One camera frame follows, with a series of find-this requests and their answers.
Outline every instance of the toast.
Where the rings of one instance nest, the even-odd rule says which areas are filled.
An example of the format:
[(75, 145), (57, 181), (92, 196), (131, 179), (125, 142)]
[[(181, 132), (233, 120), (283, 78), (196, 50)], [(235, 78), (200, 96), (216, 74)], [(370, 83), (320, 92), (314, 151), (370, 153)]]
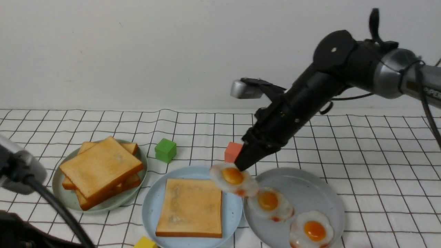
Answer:
[(158, 237), (222, 238), (222, 191), (211, 180), (169, 178)]
[(142, 168), (142, 162), (111, 136), (60, 165), (60, 170), (88, 201), (99, 200)]
[(109, 198), (116, 196), (117, 194), (122, 193), (128, 189), (135, 188), (141, 184), (141, 179), (139, 179), (139, 177), (137, 179), (133, 179), (133, 180), (130, 180), (130, 178), (127, 179), (124, 183), (119, 184), (119, 185), (121, 185), (120, 187), (118, 185), (115, 188), (107, 191), (106, 193), (103, 194), (103, 196), (100, 199), (95, 200), (95, 201), (86, 200), (81, 195), (80, 191), (78, 189), (76, 189), (75, 194), (77, 195), (78, 203), (80, 204), (81, 209), (83, 211), (87, 211), (87, 210), (91, 209), (92, 207), (108, 200)]
[[(80, 147), (80, 150), (78, 150), (78, 154), (80, 155), (81, 153), (89, 150), (90, 148), (92, 148), (93, 146), (95, 146), (98, 143), (94, 143), (94, 142), (83, 142), (83, 144)], [(132, 153), (133, 155), (138, 151), (138, 144), (137, 143), (120, 143), (120, 145), (122, 147), (124, 147), (124, 149), (126, 149), (128, 152)], [(136, 180), (136, 178), (139, 178), (138, 175), (133, 175), (133, 178), (131, 180)], [(64, 189), (66, 190), (75, 190), (75, 184), (72, 183), (72, 181), (69, 180), (69, 178), (65, 177), (62, 183), (62, 186)]]

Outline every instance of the table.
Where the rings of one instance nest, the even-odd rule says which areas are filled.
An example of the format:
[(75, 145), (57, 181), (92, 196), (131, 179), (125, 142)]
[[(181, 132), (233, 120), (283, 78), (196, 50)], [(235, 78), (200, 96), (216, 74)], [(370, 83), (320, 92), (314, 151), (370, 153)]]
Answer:
[[(84, 141), (114, 136), (148, 154), (146, 183), (130, 202), (107, 213), (75, 214), (99, 247), (129, 248), (146, 235), (141, 203), (162, 175), (183, 166), (223, 161), (230, 141), (255, 119), (248, 113), (158, 111), (0, 110), (0, 134), (40, 159), (51, 189), (54, 169)], [(436, 118), (438, 125), (441, 119)], [(170, 164), (154, 159), (162, 138), (177, 143)], [(325, 180), (341, 196), (346, 230), (336, 248), (435, 248), (441, 244), (441, 152), (422, 116), (315, 116), (277, 154), (248, 170), (295, 167)], [(36, 193), (0, 189), (0, 209), (15, 212), (51, 235), (76, 240), (59, 215)], [(264, 248), (242, 220), (223, 248)]]

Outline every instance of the egg yolk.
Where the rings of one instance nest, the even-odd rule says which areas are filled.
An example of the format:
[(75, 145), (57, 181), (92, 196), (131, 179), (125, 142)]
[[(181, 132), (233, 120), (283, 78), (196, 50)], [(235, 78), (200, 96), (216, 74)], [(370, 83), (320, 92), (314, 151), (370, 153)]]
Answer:
[(263, 210), (271, 211), (279, 205), (279, 199), (274, 192), (265, 191), (258, 196), (259, 205)]
[(325, 228), (316, 221), (310, 221), (303, 227), (304, 232), (312, 241), (320, 241), (326, 237)]
[(243, 182), (242, 173), (236, 168), (226, 168), (222, 170), (222, 177), (229, 184), (238, 185)]

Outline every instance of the red cube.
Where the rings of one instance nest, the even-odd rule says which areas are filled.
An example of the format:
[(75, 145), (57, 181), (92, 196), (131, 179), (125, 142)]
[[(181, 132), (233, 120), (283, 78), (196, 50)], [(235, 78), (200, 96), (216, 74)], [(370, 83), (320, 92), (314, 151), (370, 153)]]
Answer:
[(242, 150), (242, 144), (230, 142), (225, 150), (225, 162), (226, 163), (234, 163), (237, 156), (239, 155), (240, 150)]

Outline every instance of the green cube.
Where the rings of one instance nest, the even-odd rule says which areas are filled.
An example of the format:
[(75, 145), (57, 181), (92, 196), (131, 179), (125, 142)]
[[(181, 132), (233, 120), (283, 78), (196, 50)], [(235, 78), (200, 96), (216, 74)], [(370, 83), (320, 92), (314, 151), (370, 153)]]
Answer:
[(166, 163), (170, 163), (176, 153), (176, 143), (168, 139), (162, 139), (155, 147), (156, 159)]

